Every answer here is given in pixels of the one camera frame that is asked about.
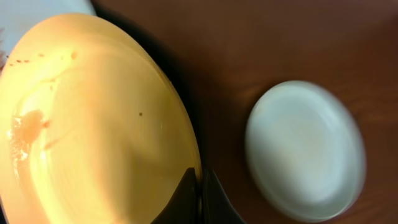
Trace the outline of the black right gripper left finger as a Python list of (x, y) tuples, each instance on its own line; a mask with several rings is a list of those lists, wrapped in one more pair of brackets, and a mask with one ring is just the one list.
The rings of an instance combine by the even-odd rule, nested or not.
[(198, 223), (197, 178), (194, 168), (188, 168), (165, 208), (151, 224)]

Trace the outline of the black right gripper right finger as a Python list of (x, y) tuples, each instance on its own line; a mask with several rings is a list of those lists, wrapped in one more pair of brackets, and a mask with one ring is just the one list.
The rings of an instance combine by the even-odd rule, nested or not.
[(202, 223), (246, 224), (229, 201), (214, 170), (208, 169), (205, 173), (202, 198)]

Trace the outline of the yellow plate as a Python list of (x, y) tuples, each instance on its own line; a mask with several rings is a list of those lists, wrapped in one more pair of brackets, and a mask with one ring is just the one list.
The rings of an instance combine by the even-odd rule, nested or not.
[(1, 75), (1, 205), (8, 223), (150, 223), (197, 140), (164, 72), (114, 24), (39, 22)]

